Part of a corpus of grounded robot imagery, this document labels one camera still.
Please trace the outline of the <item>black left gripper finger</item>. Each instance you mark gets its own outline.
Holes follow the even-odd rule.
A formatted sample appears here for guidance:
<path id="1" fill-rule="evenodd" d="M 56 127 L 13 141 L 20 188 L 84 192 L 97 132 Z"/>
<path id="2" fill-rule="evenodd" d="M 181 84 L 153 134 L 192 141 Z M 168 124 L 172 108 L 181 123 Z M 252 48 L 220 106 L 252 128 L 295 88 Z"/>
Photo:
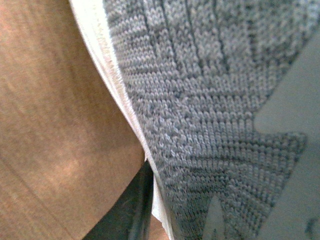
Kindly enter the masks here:
<path id="1" fill-rule="evenodd" d="M 147 240 L 153 204 L 153 171 L 145 161 L 113 207 L 85 240 Z"/>

